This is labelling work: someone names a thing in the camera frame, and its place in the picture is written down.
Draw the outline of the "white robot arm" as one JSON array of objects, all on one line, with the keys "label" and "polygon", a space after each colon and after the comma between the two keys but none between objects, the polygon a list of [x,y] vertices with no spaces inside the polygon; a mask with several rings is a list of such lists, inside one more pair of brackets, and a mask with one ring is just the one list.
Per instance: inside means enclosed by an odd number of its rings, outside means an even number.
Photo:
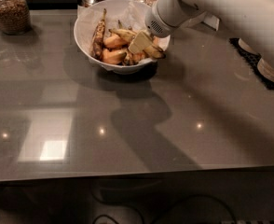
[{"label": "white robot arm", "polygon": [[274,69],[274,0],[157,0],[144,24],[162,38],[203,12],[220,19]]}]

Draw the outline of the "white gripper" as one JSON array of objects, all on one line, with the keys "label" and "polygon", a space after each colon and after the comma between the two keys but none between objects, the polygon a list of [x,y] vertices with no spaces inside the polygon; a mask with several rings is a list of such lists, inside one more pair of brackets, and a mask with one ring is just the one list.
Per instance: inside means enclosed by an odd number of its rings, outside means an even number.
[{"label": "white gripper", "polygon": [[[145,27],[160,38],[172,34],[182,23],[183,13],[179,0],[157,0],[146,12]],[[133,54],[140,53],[152,44],[148,31],[139,31],[129,45]]]}]

